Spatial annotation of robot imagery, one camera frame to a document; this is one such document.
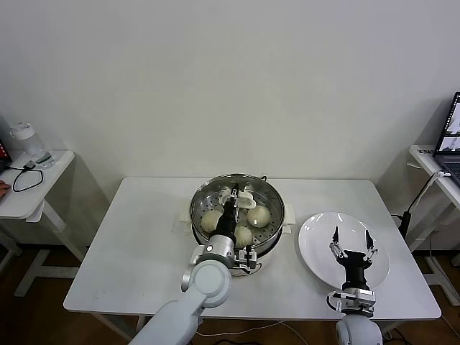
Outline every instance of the white cable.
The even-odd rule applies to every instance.
[[[422,190],[422,193],[420,193],[420,195],[418,196],[417,198],[417,201],[415,202],[415,205],[414,207],[412,207],[411,211],[414,210],[418,203],[420,202],[421,198],[423,197],[423,194],[426,193],[426,191],[433,185],[433,183],[439,178],[439,171],[437,173],[435,173],[433,175],[433,177],[429,180],[429,182],[427,183],[427,185],[424,187],[424,189]]]
[[[241,331],[241,332],[228,332],[228,333],[217,333],[217,334],[201,334],[200,332],[196,332],[196,333],[199,336],[229,336],[229,335],[232,335],[232,334],[243,334],[243,333],[247,333],[247,332],[250,332],[250,331],[255,331],[256,329],[263,329],[263,328],[273,327],[273,326],[276,326],[279,323],[282,323],[282,321],[271,323],[270,325],[266,325],[266,326],[262,326],[262,327],[250,328],[250,329],[247,329],[246,331]]]
[[[294,328],[292,328],[291,326],[287,325],[284,321],[281,321],[281,324],[283,326],[286,326],[288,327],[292,332],[294,332],[295,334],[297,334],[297,336],[302,339],[302,342],[305,344],[305,345],[308,345],[307,341],[300,335],[299,332],[297,332]]]
[[[441,317],[443,318],[443,320],[445,320],[445,322],[447,323],[447,325],[451,328],[451,330],[455,333],[455,335],[457,336],[457,338],[460,339],[460,335],[457,333],[457,331],[455,330],[455,328],[447,321],[447,319],[444,317],[444,315],[441,315]]]
[[[413,210],[414,208],[417,207],[418,203],[420,202],[423,194],[426,193],[426,191],[435,183],[435,181],[439,178],[448,178],[452,176],[450,173],[448,172],[444,172],[442,170],[439,170],[438,172],[435,172],[435,174],[433,175],[433,177],[430,179],[430,181],[427,183],[427,185],[425,186],[425,188],[423,189],[422,193],[420,194],[420,196],[417,198],[417,201],[415,202],[415,205],[414,207],[411,208],[411,210]]]
[[[305,345],[308,345],[307,341],[300,335],[300,333],[298,333],[293,327],[287,325],[284,321],[277,321],[275,323],[271,323],[270,325],[266,325],[266,326],[261,326],[261,327],[254,327],[254,328],[250,328],[250,329],[247,329],[246,331],[240,331],[240,332],[228,332],[228,333],[216,333],[216,334],[202,334],[200,332],[196,332],[199,336],[230,336],[232,334],[243,334],[243,333],[248,333],[250,331],[255,331],[256,329],[264,329],[264,328],[269,328],[269,327],[272,327],[272,326],[276,326],[276,325],[279,325],[279,324],[282,324],[283,326],[285,327],[288,327],[292,332],[294,332],[295,334],[297,334],[297,336],[302,339],[302,342],[305,344]]]

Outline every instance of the white robot arm segment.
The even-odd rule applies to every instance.
[[[216,260],[195,266],[187,291],[179,300],[166,303],[130,345],[185,345],[195,335],[204,308],[221,305],[230,288],[229,269]]]

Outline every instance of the power cord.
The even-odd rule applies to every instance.
[[[300,333],[298,333],[293,327],[287,325],[285,323],[285,321],[277,321],[275,323],[271,323],[270,325],[266,325],[266,326],[261,326],[261,327],[254,327],[254,328],[250,328],[250,329],[247,329],[246,331],[240,331],[240,332],[228,332],[228,333],[216,333],[216,334],[201,334],[200,332],[196,332],[199,336],[228,336],[228,335],[233,335],[233,334],[243,334],[243,333],[248,333],[248,332],[251,332],[251,331],[255,331],[256,329],[264,329],[264,328],[269,328],[269,327],[273,327],[273,326],[276,326],[278,324],[282,324],[284,327],[287,327],[289,328],[292,332],[294,332],[301,340],[302,342],[305,344],[305,345],[308,345],[307,341],[300,335]],[[239,345],[243,345],[243,344],[255,344],[255,345],[260,345],[260,344],[257,344],[257,343],[254,343],[254,342],[249,342],[249,343],[233,343],[233,344],[239,344]]]
[[[420,202],[421,198],[423,195],[426,193],[426,191],[435,183],[435,181],[439,178],[443,177],[450,177],[451,174],[448,172],[444,171],[438,171],[432,174],[430,178],[426,181],[425,185],[423,185],[422,189],[420,189],[420,192],[418,192],[417,196],[413,200],[413,202],[410,204],[409,208],[404,211],[404,213],[401,215],[399,214],[392,214],[391,217],[397,217],[398,219],[401,220],[401,224],[398,226],[398,229],[400,230],[400,233],[403,238],[408,234],[408,229],[409,229],[409,223],[410,223],[410,217],[412,214],[410,213],[414,208],[417,207],[418,203]]]
[[[33,187],[37,187],[38,185],[43,183],[43,171],[34,169],[35,166],[36,165],[32,161],[30,161],[22,168],[20,168],[20,167],[5,167],[5,170],[12,169],[12,170],[20,171],[20,173],[18,174],[18,176],[16,176],[16,178],[14,179],[14,182],[13,182],[13,191],[14,192],[16,192],[16,193],[24,192],[25,190],[29,190],[29,189],[31,189]],[[34,171],[34,172],[40,173],[40,181],[35,183],[34,185],[30,185],[29,187],[26,187],[26,188],[16,189],[16,182],[21,177],[21,175],[26,173],[27,171]]]
[[[410,343],[410,342],[404,337],[404,335],[403,335],[401,332],[399,332],[396,328],[393,329],[393,331],[396,331],[396,332],[401,336],[401,338],[393,338],[393,337],[392,337],[392,338],[390,338],[390,339],[388,339],[388,340],[384,340],[383,342],[384,342],[385,344],[392,343],[393,341],[404,341],[404,344],[405,344],[405,345],[412,345],[412,343]]]

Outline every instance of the steamed bun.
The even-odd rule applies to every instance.
[[[267,226],[270,218],[270,211],[265,206],[256,206],[247,212],[247,221],[256,228]]]
[[[219,211],[206,212],[203,215],[203,218],[201,219],[201,227],[207,233],[213,232],[214,230],[216,230],[217,222],[219,221],[219,218],[221,218],[221,216],[222,213],[220,213]]]
[[[250,246],[253,241],[251,229],[237,225],[235,228],[235,237],[236,237],[236,246],[238,248],[243,248],[245,246]]]

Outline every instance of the laptop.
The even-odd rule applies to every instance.
[[[441,168],[451,173],[452,179],[460,186],[460,92],[455,93],[433,156]]]

